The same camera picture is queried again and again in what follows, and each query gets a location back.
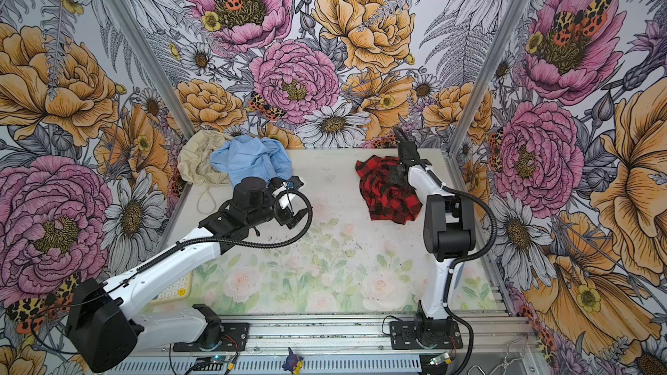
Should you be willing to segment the red black plaid cloth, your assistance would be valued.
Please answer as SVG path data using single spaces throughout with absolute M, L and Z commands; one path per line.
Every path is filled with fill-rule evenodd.
M 417 219 L 422 204 L 415 190 L 401 180 L 399 166 L 399 158 L 395 156 L 371 156 L 356 162 L 361 197 L 371 220 L 405 225 Z

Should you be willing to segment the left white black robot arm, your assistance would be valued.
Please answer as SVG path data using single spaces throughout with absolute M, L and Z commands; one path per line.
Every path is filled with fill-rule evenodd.
M 314 219 L 313 206 L 294 175 L 265 182 L 247 177 L 230 200 L 203 218 L 182 239 L 151 259 L 104 282 L 75 288 L 65 335 L 94 373 L 118 366 L 133 352 L 185 344 L 214 350 L 242 343 L 225 332 L 217 312 L 196 304 L 162 317 L 142 314 L 149 302 L 176 281 L 233 247 L 284 248 L 302 238 Z

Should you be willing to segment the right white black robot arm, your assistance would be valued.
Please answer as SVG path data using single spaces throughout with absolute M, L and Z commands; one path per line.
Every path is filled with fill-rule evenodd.
M 421 157 L 416 142 L 402 128 L 396 127 L 399 165 L 395 175 L 408 185 L 422 203 L 423 241 L 430 254 L 427 288 L 418 302 L 418 311 L 410 326 L 394 328 L 395 349 L 407 349 L 415 342 L 422 348 L 463 347 L 460 318 L 453 316 L 450 303 L 463 264 L 487 253 L 494 240 L 475 252 L 477 241 L 475 208 L 492 214 L 479 197 L 446 185 L 432 164 Z

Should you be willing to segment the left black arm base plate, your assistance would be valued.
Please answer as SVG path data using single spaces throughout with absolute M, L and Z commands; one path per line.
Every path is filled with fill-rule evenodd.
M 172 347 L 174 352 L 244 352 L 250 324 L 221 323 L 208 325 L 203 334 L 193 342 L 179 342 Z

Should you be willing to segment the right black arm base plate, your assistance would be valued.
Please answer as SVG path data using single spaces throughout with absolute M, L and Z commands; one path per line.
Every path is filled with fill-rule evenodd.
M 420 324 L 395 320 L 389 325 L 389 335 L 394 350 L 460 350 L 464 346 L 459 325 L 453 319 Z

